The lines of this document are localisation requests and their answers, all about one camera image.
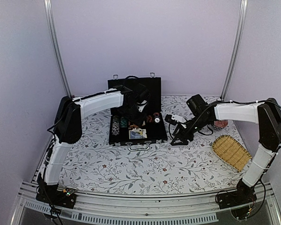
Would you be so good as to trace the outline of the black poker case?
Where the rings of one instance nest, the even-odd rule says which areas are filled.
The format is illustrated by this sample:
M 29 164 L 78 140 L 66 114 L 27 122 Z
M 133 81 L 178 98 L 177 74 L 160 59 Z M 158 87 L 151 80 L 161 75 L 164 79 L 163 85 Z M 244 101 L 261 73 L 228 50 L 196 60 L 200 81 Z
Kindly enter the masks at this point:
M 130 151 L 138 151 L 168 140 L 161 110 L 160 77 L 129 75 L 108 80 L 108 87 L 124 93 L 123 105 L 111 108 L 110 145 L 126 145 Z

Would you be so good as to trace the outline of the blue playing card box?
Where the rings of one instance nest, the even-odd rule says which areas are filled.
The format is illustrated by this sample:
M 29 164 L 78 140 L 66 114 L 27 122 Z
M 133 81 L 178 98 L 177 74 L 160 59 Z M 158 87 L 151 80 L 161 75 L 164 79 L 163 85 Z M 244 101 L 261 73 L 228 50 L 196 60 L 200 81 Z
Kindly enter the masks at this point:
M 142 131 L 142 134 L 143 134 L 143 138 L 142 139 L 146 139 L 147 138 L 146 129 L 134 129 L 133 131 Z

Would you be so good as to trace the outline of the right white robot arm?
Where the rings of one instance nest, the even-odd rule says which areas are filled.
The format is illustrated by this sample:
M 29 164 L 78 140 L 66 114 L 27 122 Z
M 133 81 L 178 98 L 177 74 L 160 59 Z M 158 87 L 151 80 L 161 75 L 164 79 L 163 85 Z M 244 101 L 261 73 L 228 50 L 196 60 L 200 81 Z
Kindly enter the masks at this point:
M 257 150 L 258 126 L 250 122 L 229 121 L 226 128 L 216 129 L 210 136 L 196 133 L 186 146 L 174 146 L 177 159 L 172 163 L 171 174 L 162 186 L 171 194 L 194 194 L 236 187 L 248 171 L 247 163 L 241 172 L 221 161 L 212 151 L 212 142 L 221 135 L 230 135 L 251 154 Z

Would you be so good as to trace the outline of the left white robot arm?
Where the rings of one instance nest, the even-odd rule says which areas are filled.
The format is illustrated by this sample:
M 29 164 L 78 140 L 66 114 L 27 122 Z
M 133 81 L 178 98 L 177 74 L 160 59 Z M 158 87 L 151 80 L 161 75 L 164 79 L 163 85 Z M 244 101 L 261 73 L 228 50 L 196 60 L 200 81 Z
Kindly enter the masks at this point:
M 145 107 L 150 99 L 147 87 L 138 77 L 128 76 L 121 84 L 96 94 L 61 99 L 54 124 L 48 128 L 52 142 L 45 160 L 44 172 L 37 182 L 42 196 L 49 203 L 57 203 L 60 193 L 57 190 L 59 174 L 72 145 L 82 136 L 82 119 L 111 108 L 134 124 L 141 125 L 146 117 Z

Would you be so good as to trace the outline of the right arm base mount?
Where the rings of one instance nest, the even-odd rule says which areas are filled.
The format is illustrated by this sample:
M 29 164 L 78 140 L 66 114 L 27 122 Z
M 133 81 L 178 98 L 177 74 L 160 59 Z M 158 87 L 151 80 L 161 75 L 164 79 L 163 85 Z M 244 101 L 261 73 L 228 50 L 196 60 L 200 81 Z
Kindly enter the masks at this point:
M 255 188 L 249 188 L 248 190 L 237 189 L 232 192 L 223 191 L 215 196 L 215 202 L 219 205 L 220 209 L 240 206 L 256 200 Z

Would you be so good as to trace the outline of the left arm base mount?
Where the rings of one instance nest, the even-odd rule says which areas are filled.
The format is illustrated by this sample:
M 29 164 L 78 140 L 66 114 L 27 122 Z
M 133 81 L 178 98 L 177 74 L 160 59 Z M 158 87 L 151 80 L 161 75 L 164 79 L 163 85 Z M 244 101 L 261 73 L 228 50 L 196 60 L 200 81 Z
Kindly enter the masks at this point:
M 38 187 L 36 200 L 53 204 L 54 206 L 60 206 L 68 209 L 73 209 L 76 203 L 76 194 L 67 195 L 63 191 L 57 190 L 57 185 Z

